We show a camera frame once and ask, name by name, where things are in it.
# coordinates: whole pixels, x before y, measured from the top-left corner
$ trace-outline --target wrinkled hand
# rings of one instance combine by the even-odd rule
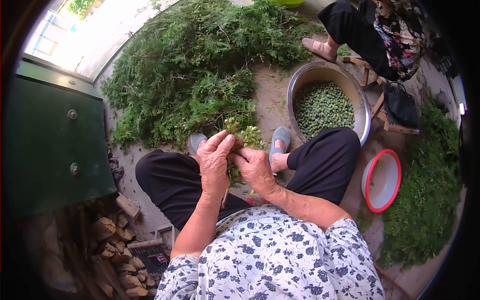
[[[265,151],[242,147],[237,154],[230,153],[227,158],[239,168],[243,180],[262,197],[268,197],[278,189]]]
[[[203,194],[219,204],[230,185],[227,176],[227,154],[234,144],[235,137],[223,130],[208,139],[197,151]]]

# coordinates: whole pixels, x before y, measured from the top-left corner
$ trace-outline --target wooden stool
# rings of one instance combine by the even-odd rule
[[[377,84],[385,84],[385,79],[383,77],[379,77],[377,73],[372,69],[369,63],[364,61],[361,57],[354,57],[354,56],[344,56],[342,59],[343,62],[351,62],[363,67],[363,80],[361,85],[363,86],[363,90],[367,90],[372,86]],[[370,71],[373,72],[373,82],[368,84],[368,76],[370,75]],[[372,120],[375,117],[378,117],[382,121],[385,122],[384,129],[388,132],[398,132],[398,133],[409,133],[409,134],[419,134],[420,130],[415,128],[407,128],[396,124],[391,124],[388,122],[387,115],[385,114],[385,110],[381,109],[384,105],[384,93],[380,95],[375,105],[370,104],[371,112],[372,112]]]

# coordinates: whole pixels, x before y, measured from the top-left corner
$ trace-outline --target floral blouse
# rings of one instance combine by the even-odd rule
[[[391,0],[392,5],[377,1],[375,22],[385,46],[390,67],[400,79],[410,79],[428,47],[428,32],[416,0]]]
[[[367,244],[351,219],[325,233],[276,205],[218,222],[197,258],[173,258],[155,300],[384,299]]]

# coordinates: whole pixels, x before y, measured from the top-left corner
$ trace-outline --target person sitting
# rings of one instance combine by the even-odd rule
[[[429,35],[416,0],[363,0],[358,10],[347,0],[338,0],[317,16],[328,40],[304,38],[310,51],[334,62],[338,47],[347,44],[379,76],[391,81],[410,79],[428,47]]]
[[[360,155],[350,128],[322,130],[287,153],[279,127],[269,155],[222,131],[191,137],[197,156],[155,150],[140,159],[141,188],[181,229],[156,300],[384,299],[367,243],[338,206]],[[227,159],[272,204],[228,194]],[[280,187],[273,172],[296,170]]]

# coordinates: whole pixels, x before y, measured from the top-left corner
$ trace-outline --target stainless steel bowl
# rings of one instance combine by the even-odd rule
[[[367,141],[368,132],[370,131],[371,113],[367,97],[360,86],[359,82],[342,67],[326,61],[310,62],[301,67],[295,72],[287,91],[287,107],[288,117],[292,123],[293,130],[305,143],[307,139],[300,131],[295,114],[293,113],[293,103],[298,90],[305,84],[313,81],[332,81],[335,83],[350,99],[353,106],[353,114],[355,123],[353,130],[357,133],[360,139],[360,144],[363,146]]]

